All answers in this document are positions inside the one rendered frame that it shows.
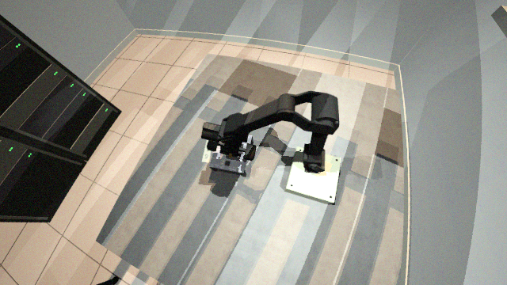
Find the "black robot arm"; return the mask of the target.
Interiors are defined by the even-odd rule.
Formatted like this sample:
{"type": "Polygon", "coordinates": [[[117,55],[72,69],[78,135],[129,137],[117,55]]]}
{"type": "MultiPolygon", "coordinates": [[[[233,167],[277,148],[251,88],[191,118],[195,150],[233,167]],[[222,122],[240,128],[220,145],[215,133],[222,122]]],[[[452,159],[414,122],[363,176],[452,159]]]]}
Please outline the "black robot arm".
{"type": "Polygon", "coordinates": [[[305,93],[281,94],[248,113],[231,114],[222,120],[221,125],[204,122],[202,139],[226,143],[235,148],[247,143],[251,131],[280,121],[293,122],[304,131],[311,131],[311,143],[303,148],[303,167],[306,173],[321,173],[326,167],[324,146],[328,135],[339,128],[339,107],[337,97],[329,93],[307,91],[305,93]],[[295,112],[295,106],[311,103],[311,120],[295,112]]]}

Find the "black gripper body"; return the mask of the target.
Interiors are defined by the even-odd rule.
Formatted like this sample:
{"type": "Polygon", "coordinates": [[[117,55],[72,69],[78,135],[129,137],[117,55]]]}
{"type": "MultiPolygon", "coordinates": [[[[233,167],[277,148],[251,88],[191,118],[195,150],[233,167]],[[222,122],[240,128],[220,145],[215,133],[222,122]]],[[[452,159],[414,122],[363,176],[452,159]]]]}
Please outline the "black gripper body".
{"type": "Polygon", "coordinates": [[[243,148],[243,144],[241,144],[241,143],[238,147],[230,148],[229,146],[226,145],[226,143],[214,142],[214,141],[208,140],[208,144],[207,144],[208,150],[216,152],[217,146],[220,146],[220,151],[227,152],[230,154],[243,154],[243,152],[245,152],[244,159],[249,160],[249,161],[254,160],[254,156],[255,156],[255,152],[256,152],[256,148],[257,148],[255,145],[249,144],[249,143],[247,143],[246,149],[243,148]]]}

